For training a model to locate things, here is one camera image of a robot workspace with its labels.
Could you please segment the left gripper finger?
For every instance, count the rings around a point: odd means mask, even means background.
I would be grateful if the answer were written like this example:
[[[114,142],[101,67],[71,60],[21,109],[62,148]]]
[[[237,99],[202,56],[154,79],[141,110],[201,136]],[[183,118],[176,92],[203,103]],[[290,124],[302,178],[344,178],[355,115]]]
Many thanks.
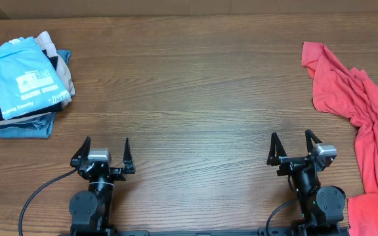
[[[133,156],[131,154],[131,148],[129,145],[129,139],[126,138],[125,141],[125,149],[123,154],[123,164],[124,164],[124,172],[126,174],[134,174],[136,172],[135,166],[133,163]]]
[[[70,161],[70,166],[73,168],[79,168],[84,160],[88,159],[88,154],[91,147],[91,137],[86,137],[82,146],[76,151]]]

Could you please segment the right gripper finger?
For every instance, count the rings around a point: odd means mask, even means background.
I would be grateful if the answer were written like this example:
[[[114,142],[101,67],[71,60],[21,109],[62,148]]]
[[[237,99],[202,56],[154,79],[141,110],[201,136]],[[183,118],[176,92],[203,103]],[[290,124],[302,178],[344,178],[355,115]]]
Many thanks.
[[[287,154],[276,132],[271,135],[270,151],[266,164],[271,166],[280,165],[283,163],[282,159],[286,159]]]
[[[322,143],[322,141],[310,129],[305,130],[305,139],[307,152],[309,153],[312,152],[314,144]]]

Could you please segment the red t-shirt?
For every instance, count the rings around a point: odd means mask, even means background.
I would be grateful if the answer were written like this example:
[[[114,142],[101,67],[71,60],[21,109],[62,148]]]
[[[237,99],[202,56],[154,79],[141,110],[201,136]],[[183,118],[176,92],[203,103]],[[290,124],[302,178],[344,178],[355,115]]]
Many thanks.
[[[358,129],[354,149],[364,194],[348,199],[349,233],[378,235],[378,86],[322,43],[305,42],[301,64],[313,80],[316,110],[346,117]]]

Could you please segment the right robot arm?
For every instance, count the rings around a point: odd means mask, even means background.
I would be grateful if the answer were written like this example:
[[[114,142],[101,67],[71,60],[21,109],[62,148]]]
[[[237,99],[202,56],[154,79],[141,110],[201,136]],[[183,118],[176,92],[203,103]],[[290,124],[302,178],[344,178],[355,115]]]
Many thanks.
[[[296,198],[274,210],[260,229],[266,235],[348,235],[348,229],[340,227],[344,220],[345,192],[337,186],[321,186],[318,173],[329,167],[337,156],[337,149],[323,143],[310,129],[305,131],[307,155],[289,157],[274,132],[266,164],[277,166],[278,176],[287,176],[289,187]],[[298,203],[302,218],[290,226],[270,227],[270,221],[281,209]]]

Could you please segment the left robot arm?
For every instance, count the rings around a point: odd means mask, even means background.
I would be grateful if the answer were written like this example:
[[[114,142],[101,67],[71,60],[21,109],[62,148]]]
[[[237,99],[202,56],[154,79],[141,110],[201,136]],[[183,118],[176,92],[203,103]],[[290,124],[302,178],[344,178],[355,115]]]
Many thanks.
[[[71,159],[70,165],[84,180],[88,189],[77,192],[69,203],[72,215],[71,235],[118,235],[116,227],[110,223],[110,212],[115,183],[124,181],[126,174],[134,174],[129,141],[125,141],[123,167],[111,167],[112,156],[108,149],[92,149],[91,138]]]

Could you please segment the light blue printed t-shirt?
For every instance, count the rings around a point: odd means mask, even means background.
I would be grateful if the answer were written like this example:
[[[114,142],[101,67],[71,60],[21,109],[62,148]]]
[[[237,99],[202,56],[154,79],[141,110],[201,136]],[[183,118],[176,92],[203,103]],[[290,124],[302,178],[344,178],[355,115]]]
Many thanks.
[[[70,97],[33,37],[0,46],[0,110],[4,120],[57,105]]]

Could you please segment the black folded garment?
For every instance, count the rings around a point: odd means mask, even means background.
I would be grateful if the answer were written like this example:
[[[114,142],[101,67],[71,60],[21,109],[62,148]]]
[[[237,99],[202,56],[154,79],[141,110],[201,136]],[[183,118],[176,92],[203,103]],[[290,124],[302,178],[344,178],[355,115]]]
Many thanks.
[[[47,51],[46,50],[42,50],[42,52],[49,59],[49,61],[51,62],[53,68],[56,69],[57,64],[58,64],[58,62],[57,62],[58,56],[49,57],[49,56],[47,56]],[[48,113],[48,112],[57,112],[57,111],[62,111],[62,110],[63,110],[62,105],[59,102],[59,103],[57,103],[55,105],[52,105],[52,106],[49,106],[47,108],[43,108],[43,109],[39,109],[39,110],[30,112],[30,113],[26,113],[26,114],[18,116],[18,117],[13,117],[13,118],[11,118],[11,120],[13,120],[13,119],[19,119],[19,118],[24,118],[24,117],[30,117],[32,115],[44,114],[44,113]],[[0,121],[4,121],[4,118],[3,118],[3,115],[2,115],[2,112],[1,112],[1,108],[0,108]]]

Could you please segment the beige folded garment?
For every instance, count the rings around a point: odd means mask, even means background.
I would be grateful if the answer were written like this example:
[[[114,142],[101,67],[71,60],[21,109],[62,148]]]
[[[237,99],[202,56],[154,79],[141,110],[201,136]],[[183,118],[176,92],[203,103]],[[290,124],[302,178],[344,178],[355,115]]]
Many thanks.
[[[63,84],[66,86],[68,92],[71,94],[71,96],[73,96],[75,94],[75,87],[72,82],[70,69],[67,66],[70,53],[67,53],[65,56],[63,56],[59,50],[56,50],[56,47],[47,31],[40,33],[37,38],[35,38],[35,40],[41,47],[41,49],[46,50],[49,53],[49,56],[54,56],[57,59],[55,67],[56,73],[62,80]],[[49,112],[40,113],[37,115],[27,115],[23,118],[15,117],[14,119],[0,121],[0,125],[8,125],[11,123],[26,121],[46,114],[49,114]]]

